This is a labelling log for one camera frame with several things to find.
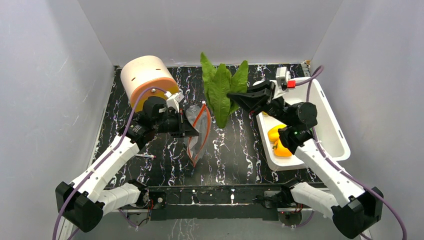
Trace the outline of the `small pen on table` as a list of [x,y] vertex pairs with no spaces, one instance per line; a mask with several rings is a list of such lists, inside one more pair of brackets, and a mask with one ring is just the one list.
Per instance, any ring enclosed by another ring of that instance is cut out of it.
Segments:
[[136,154],[136,157],[141,157],[141,158],[148,158],[148,159],[155,159],[156,156],[155,155],[151,155],[151,154]]

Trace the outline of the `green leafy vegetable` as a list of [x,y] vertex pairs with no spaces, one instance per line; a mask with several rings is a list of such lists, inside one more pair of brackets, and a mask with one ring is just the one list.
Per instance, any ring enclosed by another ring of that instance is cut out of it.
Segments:
[[204,52],[200,54],[202,80],[206,102],[212,110],[217,126],[226,127],[229,117],[239,105],[227,97],[230,93],[246,93],[248,89],[248,61],[244,60],[234,74],[221,63],[214,67]]

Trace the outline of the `yellow bell pepper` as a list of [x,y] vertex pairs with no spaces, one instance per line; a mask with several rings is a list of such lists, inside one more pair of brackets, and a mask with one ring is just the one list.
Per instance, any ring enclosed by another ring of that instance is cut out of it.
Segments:
[[279,124],[279,125],[276,125],[276,126],[274,126],[273,128],[271,128],[271,129],[267,132],[267,136],[268,136],[269,141],[270,141],[271,143],[276,142],[276,141],[279,139],[279,137],[280,137],[278,130],[279,130],[279,129],[283,129],[283,128],[285,128],[285,127],[286,127],[286,125],[285,125],[285,124]]
[[283,146],[280,139],[274,142],[272,149],[273,154],[277,157],[289,158],[293,155],[288,148]]

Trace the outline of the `cream orange cylinder container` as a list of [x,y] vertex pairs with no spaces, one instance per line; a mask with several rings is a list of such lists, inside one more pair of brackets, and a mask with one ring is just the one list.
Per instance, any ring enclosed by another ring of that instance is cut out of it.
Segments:
[[154,55],[145,55],[128,62],[121,70],[120,80],[135,112],[143,109],[148,97],[165,99],[165,92],[179,92],[179,86],[163,61]]

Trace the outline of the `white plastic bin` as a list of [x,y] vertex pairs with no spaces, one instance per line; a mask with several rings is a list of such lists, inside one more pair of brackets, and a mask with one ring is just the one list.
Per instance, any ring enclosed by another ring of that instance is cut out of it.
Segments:
[[[341,162],[349,159],[351,156],[350,147],[317,79],[312,81],[309,91],[309,101],[316,105],[317,108],[317,126],[314,128],[318,140],[321,141],[321,147],[334,161]],[[305,169],[307,167],[302,160],[294,155],[280,157],[274,154],[274,143],[270,141],[268,132],[272,128],[281,125],[282,122],[263,113],[259,113],[256,116],[256,120],[266,162],[272,171],[288,171]]]

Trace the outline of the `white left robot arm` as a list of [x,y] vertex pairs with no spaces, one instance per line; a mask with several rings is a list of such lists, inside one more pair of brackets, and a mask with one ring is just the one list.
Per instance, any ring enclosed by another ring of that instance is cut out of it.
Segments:
[[87,233],[111,211],[126,205],[147,206],[148,188],[136,180],[112,190],[105,187],[156,134],[170,134],[174,138],[199,135],[180,107],[183,99],[182,93],[167,92],[165,98],[150,96],[140,112],[131,112],[127,124],[98,160],[71,183],[58,184],[55,196],[59,216]]

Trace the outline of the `clear zip bag orange zipper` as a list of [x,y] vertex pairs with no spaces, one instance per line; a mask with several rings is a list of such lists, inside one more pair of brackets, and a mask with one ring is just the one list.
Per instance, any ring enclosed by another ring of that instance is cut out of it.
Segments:
[[202,101],[201,106],[191,105],[185,113],[189,123],[198,133],[198,136],[191,136],[184,139],[186,153],[195,167],[197,162],[205,154],[206,146],[209,143],[212,117],[205,101]]

